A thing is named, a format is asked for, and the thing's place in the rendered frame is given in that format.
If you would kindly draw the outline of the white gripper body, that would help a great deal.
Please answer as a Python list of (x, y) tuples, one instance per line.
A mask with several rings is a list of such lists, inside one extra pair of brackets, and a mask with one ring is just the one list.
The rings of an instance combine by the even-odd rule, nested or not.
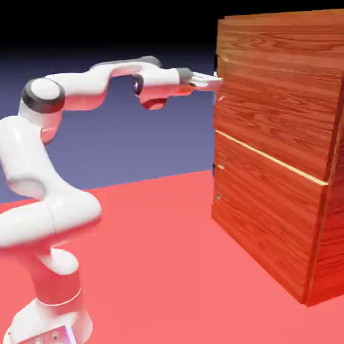
[(217, 91), (223, 82), (222, 77), (193, 72), (190, 85), (197, 91)]

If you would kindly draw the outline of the wooden cabinet door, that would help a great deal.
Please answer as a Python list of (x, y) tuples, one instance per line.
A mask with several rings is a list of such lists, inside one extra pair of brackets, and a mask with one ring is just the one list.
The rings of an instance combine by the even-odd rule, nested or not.
[(214, 163), (213, 219), (304, 303), (326, 187), (220, 133)]
[(214, 128), (327, 181), (341, 78), (218, 59)]

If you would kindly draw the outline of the red-brown wooden cabinet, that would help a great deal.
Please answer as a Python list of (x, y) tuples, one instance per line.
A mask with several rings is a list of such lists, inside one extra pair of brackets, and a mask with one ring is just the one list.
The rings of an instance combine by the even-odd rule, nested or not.
[(326, 187), (306, 301), (344, 295), (344, 9), (238, 15), (219, 21), (217, 56), (229, 62), (341, 78), (337, 129), (327, 181), (289, 166), (219, 130), (225, 137)]

